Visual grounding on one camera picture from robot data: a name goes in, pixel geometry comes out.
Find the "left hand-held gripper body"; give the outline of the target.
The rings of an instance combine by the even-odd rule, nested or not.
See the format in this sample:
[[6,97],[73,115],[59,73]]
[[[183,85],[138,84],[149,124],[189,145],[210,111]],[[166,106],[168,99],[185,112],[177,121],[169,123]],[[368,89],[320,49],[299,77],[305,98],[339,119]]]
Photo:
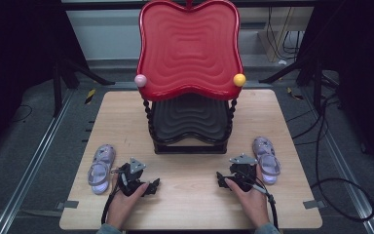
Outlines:
[[117,179],[111,194],[115,195],[117,192],[122,191],[127,197],[130,197],[143,184],[140,177],[145,168],[145,164],[131,157],[128,163],[113,170],[112,174],[117,175]]

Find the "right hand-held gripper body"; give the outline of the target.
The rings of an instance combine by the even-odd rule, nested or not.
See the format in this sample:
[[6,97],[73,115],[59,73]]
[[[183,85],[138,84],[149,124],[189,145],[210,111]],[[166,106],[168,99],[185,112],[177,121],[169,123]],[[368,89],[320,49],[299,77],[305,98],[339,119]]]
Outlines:
[[252,189],[252,185],[256,180],[256,165],[258,161],[245,154],[230,158],[232,163],[230,166],[231,180],[244,192]]

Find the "lavender child sandal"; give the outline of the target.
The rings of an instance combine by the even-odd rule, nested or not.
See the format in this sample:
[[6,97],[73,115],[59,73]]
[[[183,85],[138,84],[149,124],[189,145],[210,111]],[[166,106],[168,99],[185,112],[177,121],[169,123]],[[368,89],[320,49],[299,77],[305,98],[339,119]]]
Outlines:
[[276,183],[281,174],[281,164],[276,157],[273,144],[266,137],[258,136],[252,144],[252,149],[260,165],[263,181],[266,184]]
[[95,195],[102,194],[108,188],[110,170],[115,156],[116,151],[110,144],[101,145],[95,152],[88,171],[88,185]]

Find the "red and black shelf rack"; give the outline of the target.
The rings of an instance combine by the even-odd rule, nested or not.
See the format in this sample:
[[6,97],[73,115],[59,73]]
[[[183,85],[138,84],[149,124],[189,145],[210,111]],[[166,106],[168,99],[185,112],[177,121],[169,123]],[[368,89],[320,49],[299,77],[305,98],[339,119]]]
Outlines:
[[139,14],[134,82],[157,154],[224,154],[245,83],[230,0],[151,0]]

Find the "person's left hand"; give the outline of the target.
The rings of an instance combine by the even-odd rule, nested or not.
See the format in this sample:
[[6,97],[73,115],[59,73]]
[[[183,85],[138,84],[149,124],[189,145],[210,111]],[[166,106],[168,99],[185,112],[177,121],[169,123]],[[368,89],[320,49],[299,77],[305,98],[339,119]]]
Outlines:
[[105,223],[122,230],[137,201],[145,193],[148,186],[148,183],[142,183],[130,196],[126,196],[122,191],[114,192],[107,210]]

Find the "person's right hand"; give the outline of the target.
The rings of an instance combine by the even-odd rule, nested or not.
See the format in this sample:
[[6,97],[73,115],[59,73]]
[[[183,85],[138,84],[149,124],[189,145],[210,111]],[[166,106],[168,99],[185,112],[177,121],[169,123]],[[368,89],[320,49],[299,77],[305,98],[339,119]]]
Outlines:
[[267,209],[267,198],[264,194],[254,189],[244,192],[229,178],[226,178],[225,182],[236,195],[245,215],[256,229],[259,229],[264,224],[270,222]]

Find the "grey tape piece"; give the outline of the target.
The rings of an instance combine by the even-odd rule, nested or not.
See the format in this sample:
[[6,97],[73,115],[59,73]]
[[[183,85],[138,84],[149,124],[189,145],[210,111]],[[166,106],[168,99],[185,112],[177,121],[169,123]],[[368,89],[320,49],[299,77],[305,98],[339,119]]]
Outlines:
[[78,205],[78,201],[63,201],[56,204],[56,209],[60,211],[64,210],[65,208],[76,209]]
[[316,201],[316,200],[305,201],[303,205],[306,210],[313,209],[313,208],[322,209],[326,207],[326,204],[323,201]]

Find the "black metal stand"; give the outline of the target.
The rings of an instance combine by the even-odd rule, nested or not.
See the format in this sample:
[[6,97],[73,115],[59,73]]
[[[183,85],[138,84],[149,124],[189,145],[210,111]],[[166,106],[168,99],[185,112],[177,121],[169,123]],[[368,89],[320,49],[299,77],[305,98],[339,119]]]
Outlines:
[[324,112],[321,102],[321,86],[323,77],[321,49],[323,46],[323,42],[324,38],[318,36],[312,41],[312,44],[306,49],[305,53],[302,56],[299,56],[295,62],[275,73],[274,75],[260,80],[260,83],[272,84],[291,71],[299,69],[299,75],[297,77],[296,83],[299,86],[306,86],[311,80],[314,81],[314,108],[319,114],[322,114]]
[[60,115],[63,108],[61,82],[64,82],[68,89],[77,88],[79,81],[75,75],[76,72],[89,77],[100,85],[114,85],[114,82],[101,78],[90,71],[76,34],[68,20],[57,26],[47,26],[46,33],[45,39],[48,40],[49,54],[53,60],[55,117]]

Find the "beige cabinet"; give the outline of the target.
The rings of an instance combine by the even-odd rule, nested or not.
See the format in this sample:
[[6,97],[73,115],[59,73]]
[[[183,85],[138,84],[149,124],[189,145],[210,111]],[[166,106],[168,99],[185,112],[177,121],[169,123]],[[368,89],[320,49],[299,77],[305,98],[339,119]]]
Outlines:
[[313,7],[239,8],[240,53],[269,62],[295,59]]

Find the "metal floor rail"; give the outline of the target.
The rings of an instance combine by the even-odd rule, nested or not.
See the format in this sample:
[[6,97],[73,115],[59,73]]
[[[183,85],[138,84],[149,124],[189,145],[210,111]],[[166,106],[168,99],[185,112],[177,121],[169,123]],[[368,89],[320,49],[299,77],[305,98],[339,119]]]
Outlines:
[[56,132],[62,122],[71,102],[72,97],[76,93],[75,90],[66,90],[64,97],[61,99],[61,108],[59,113],[52,118],[49,127],[45,131],[42,139],[39,142],[27,168],[25,169],[17,188],[15,189],[11,199],[5,206],[5,209],[0,214],[0,234],[7,234],[16,215],[19,212],[20,206],[24,201],[29,188],[35,179],[43,160],[46,157],[47,151],[51,146]]
[[[336,139],[332,135],[329,124],[326,120],[326,109],[328,102],[335,99],[335,95],[332,94],[325,99],[321,99],[322,109],[324,112],[319,114],[313,103],[313,91],[309,88],[301,89],[302,95],[306,98],[306,102],[311,108],[313,115],[317,118],[319,122],[319,129],[317,139],[315,140],[316,149],[315,149],[315,174],[316,181],[314,183],[314,188],[317,188],[320,192],[320,195],[323,197],[323,200],[326,202],[328,207],[331,207],[343,218],[348,219],[353,222],[361,223],[367,234],[374,234],[374,201],[369,195],[369,193],[359,185],[359,182],[354,175],[354,172],[349,167],[346,162],[344,155],[342,154],[339,146],[336,143]],[[319,174],[319,146],[321,144],[326,146],[328,150],[328,156],[332,160],[338,175],[332,177],[321,178]],[[340,183],[344,186],[349,195],[351,202],[355,208],[354,214],[348,214],[347,211],[344,211],[341,207],[338,207],[335,203],[328,200],[328,197],[324,193],[323,186],[326,183]]]

